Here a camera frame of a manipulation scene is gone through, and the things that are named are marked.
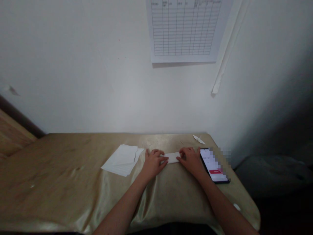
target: hand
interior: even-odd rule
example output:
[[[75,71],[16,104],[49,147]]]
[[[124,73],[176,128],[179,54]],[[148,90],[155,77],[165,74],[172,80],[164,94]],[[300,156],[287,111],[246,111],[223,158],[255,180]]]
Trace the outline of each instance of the hand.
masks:
[[[146,160],[140,172],[143,179],[150,181],[166,166],[168,157],[160,157],[161,154],[164,155],[164,152],[158,149],[152,150],[150,154],[149,150],[146,149]]]
[[[206,171],[200,159],[200,147],[197,152],[193,148],[181,148],[179,151],[181,157],[176,157],[178,161],[196,178],[206,175]]]

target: wrinkled cloth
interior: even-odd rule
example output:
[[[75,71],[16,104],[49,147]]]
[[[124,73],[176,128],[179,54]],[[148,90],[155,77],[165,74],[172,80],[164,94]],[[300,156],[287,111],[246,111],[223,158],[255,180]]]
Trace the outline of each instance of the wrinkled cloth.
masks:
[[[218,187],[259,230],[257,206],[211,136],[195,135],[201,135],[206,145],[196,142],[192,134],[49,134],[0,163],[0,230],[91,234],[144,163],[143,152],[127,177],[102,170],[120,144],[165,153],[178,152],[181,147],[212,147],[231,181]],[[128,232],[169,222],[208,224],[223,234],[199,183],[180,163],[167,165],[151,180]]]

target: smartphone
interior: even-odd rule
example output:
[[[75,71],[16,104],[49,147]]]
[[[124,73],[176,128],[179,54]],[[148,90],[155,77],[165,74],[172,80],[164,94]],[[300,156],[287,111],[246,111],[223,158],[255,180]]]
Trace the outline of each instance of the smartphone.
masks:
[[[228,178],[223,175],[221,165],[210,149],[200,149],[200,157],[206,169],[206,172],[211,177],[214,183],[229,183]]]

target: white wall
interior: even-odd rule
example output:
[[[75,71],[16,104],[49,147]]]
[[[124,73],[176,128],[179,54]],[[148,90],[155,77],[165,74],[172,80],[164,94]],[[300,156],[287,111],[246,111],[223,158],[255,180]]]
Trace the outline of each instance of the white wall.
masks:
[[[313,1],[251,0],[215,97],[219,63],[152,66],[143,3],[1,1],[0,76],[20,96],[0,94],[46,133],[209,132],[240,149],[236,165],[310,93],[295,71],[312,52]]]

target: wooden bed frame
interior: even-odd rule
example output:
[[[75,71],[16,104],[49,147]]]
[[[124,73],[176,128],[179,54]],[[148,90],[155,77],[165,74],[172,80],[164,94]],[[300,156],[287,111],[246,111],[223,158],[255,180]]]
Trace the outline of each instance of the wooden bed frame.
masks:
[[[0,159],[23,149],[37,138],[0,109]]]

